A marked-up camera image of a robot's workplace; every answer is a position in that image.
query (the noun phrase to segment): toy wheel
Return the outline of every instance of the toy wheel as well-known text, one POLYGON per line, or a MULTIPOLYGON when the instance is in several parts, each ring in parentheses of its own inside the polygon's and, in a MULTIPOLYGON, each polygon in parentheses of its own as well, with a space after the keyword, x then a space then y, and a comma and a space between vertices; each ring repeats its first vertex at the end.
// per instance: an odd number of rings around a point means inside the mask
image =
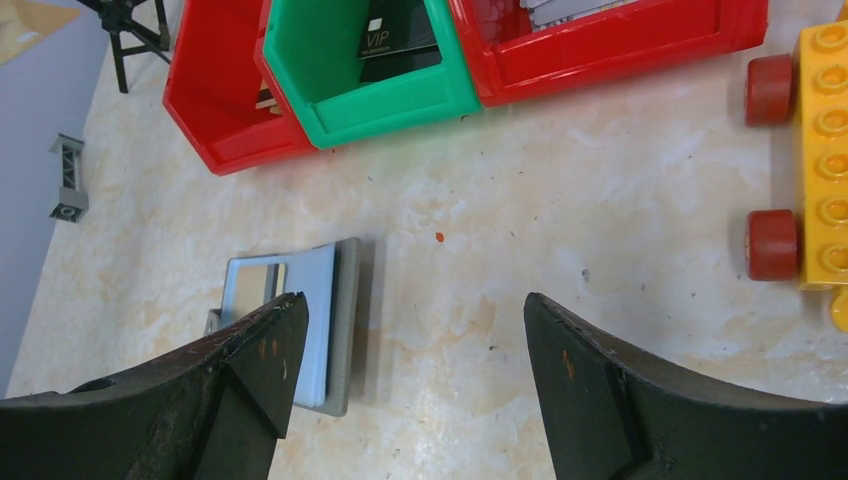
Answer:
POLYGON ((798 275, 798 229, 792 210, 748 214, 745 260, 751 280, 780 282, 798 275))
POLYGON ((777 125, 792 115, 792 57, 788 54, 751 60, 745 90, 745 123, 777 125))

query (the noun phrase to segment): black tripod leg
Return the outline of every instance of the black tripod leg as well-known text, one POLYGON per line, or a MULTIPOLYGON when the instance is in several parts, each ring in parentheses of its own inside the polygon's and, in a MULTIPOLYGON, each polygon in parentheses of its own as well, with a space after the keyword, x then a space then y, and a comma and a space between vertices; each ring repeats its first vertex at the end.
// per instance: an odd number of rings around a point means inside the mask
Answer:
POLYGON ((127 72, 124 70, 124 54, 121 48, 121 37, 118 32, 109 32, 112 40, 112 56, 115 58, 115 74, 118 76, 118 90, 121 93, 129 93, 127 88, 127 72))
POLYGON ((156 0, 156 18, 159 20, 159 47, 167 52, 171 48, 171 32, 165 18, 165 0, 156 0))

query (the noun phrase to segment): green storage bin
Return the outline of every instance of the green storage bin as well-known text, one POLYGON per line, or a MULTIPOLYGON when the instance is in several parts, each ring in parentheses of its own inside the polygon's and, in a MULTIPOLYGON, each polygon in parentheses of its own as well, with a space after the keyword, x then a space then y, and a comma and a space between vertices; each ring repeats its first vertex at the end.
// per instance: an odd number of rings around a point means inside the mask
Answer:
POLYGON ((481 109, 446 0, 424 0, 442 62, 363 85, 369 0, 272 0, 264 55, 313 145, 329 148, 481 109))

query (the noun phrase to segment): marble surface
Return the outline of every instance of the marble surface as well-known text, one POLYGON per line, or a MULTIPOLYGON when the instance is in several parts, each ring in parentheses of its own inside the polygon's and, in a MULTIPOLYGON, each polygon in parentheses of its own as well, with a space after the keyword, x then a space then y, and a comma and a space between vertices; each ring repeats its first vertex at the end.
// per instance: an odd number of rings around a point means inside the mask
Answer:
POLYGON ((788 131, 742 126, 745 65, 839 9, 771 3, 755 50, 224 178, 165 113, 166 65, 128 59, 124 96, 107 57, 85 129, 91 210, 57 225, 7 395, 197 338, 231 257, 360 236, 348 415, 296 409, 271 478, 551 478, 531 291, 699 372, 848 401, 826 297, 744 276, 745 214, 791 206, 793 188, 788 131))

